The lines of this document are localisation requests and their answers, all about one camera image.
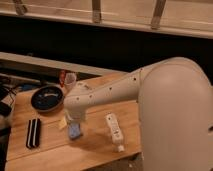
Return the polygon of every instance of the shelf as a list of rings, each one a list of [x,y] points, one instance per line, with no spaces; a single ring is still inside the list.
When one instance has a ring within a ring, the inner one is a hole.
[[[213,38],[212,0],[1,0],[0,15]]]

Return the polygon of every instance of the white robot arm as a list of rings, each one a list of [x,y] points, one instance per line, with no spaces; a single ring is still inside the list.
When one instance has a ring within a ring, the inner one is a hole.
[[[193,61],[176,57],[95,89],[77,85],[64,100],[72,123],[94,105],[136,99],[144,171],[212,171],[213,92]]]

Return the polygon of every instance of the wooden tabletop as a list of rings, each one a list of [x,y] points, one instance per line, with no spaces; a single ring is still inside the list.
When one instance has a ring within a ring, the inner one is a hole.
[[[121,77],[122,74],[85,80],[96,87]],[[63,106],[41,115],[31,106],[34,91],[19,93],[13,116],[6,170],[66,171],[84,170],[102,165],[141,151],[138,107],[135,101],[96,106],[87,110],[86,121],[81,124],[84,135],[70,141],[67,129],[60,131],[58,123],[64,114]],[[116,114],[125,138],[125,152],[118,153],[110,137],[104,116]],[[26,148],[28,120],[40,118],[42,122],[40,146]]]

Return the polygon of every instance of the dark plate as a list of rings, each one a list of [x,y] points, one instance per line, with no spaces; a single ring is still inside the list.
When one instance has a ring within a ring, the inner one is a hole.
[[[60,88],[47,86],[33,94],[31,104],[38,112],[49,112],[62,103],[63,97],[63,92]]]

